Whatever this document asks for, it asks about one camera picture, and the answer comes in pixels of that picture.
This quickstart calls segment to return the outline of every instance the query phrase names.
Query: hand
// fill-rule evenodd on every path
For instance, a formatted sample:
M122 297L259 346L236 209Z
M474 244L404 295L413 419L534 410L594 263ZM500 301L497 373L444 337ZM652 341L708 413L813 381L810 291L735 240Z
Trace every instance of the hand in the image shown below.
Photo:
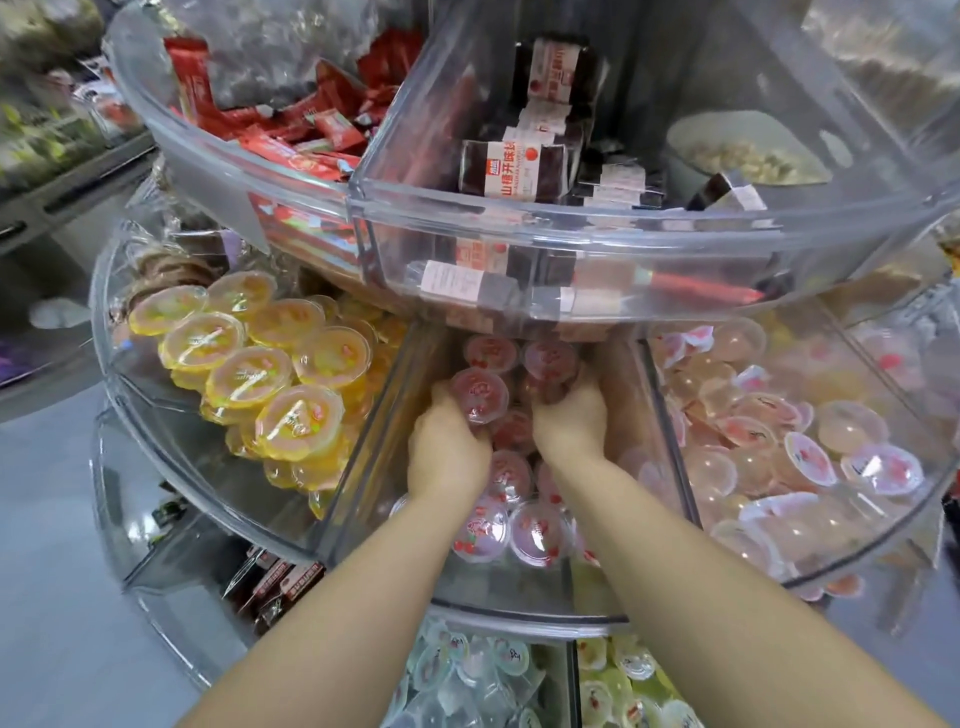
M437 382L433 404L417 418L410 436L410 498L469 508L487 485L492 455L490 436L474 437L447 382Z
M534 442L555 473L584 460L602 460L606 434L607 405L586 364L562 400L534 402Z

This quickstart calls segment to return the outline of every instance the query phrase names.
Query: white label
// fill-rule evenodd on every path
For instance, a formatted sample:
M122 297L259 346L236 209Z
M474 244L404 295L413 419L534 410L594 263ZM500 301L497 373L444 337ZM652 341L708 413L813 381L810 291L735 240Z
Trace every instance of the white label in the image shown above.
M420 290L434 296L476 303L480 298L482 282L483 271L441 263L439 260L428 260L423 269Z
M593 199L611 200L618 203L627 203L628 205L640 204L640 193L633 189L623 187L607 187L604 182L593 187Z
M484 197L506 197L534 202L540 176L539 144L514 141L487 142L487 176Z
M647 171L636 164L604 164L600 171L600 183L646 192Z
M545 38L535 40L527 98L569 103L579 58L579 45Z
M506 276L509 259L507 243L457 238L457 265L461 267Z
M503 132L504 141L525 141L531 144L553 144L557 136L553 132L544 132L533 128L507 127Z

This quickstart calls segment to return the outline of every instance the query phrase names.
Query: red snack wrapper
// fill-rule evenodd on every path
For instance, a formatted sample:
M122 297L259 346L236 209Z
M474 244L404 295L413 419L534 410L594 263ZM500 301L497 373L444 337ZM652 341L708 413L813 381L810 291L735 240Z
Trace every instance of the red snack wrapper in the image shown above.
M317 114L313 123L321 134L333 142L334 152L342 152L366 143L360 131L336 109L328 109Z
M285 141L274 139L259 128L254 128L241 136L240 146L268 161L281 164L287 169L303 172L319 180L339 182L342 177L340 169L335 164L331 166L321 158L302 155Z

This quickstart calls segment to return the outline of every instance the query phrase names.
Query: pink jelly cup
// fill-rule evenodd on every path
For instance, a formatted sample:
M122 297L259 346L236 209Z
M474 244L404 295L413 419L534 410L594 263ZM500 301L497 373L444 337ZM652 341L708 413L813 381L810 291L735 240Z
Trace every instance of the pink jelly cup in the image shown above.
M564 514L556 506L531 500L510 517L510 548L524 564L550 567L566 554L566 546Z
M508 449L493 453L487 496L513 509L529 500L534 491L534 474L522 455Z
M563 341L531 341L523 347L523 368L534 379L563 384L577 376L577 350Z
M450 381L450 392L474 425L487 425L502 417L510 405L503 379L482 369L464 369Z
M464 359L468 366L483 369L496 375L511 371L520 360L516 344L503 336L477 334L464 345Z
M540 500L549 503L558 508L564 507L564 497L560 495L560 489L557 488L557 481L553 478L553 471L546 461L541 460L537 465L536 471L537 492L540 494Z
M481 497L453 542L453 552L470 564L495 561L510 542L507 507L492 498Z

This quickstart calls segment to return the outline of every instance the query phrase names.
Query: printed label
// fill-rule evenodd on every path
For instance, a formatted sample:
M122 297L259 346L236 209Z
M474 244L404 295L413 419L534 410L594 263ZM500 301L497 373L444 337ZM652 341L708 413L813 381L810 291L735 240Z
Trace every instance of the printed label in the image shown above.
M457 238L457 265L474 271L507 275L510 246L506 243Z
M420 290L434 296L475 303L480 298L483 272L439 260L428 260L423 269Z
M528 202L536 200L540 153L539 144L487 142L484 197L506 197Z
M535 40L527 98L569 103L579 58L579 45L545 38Z

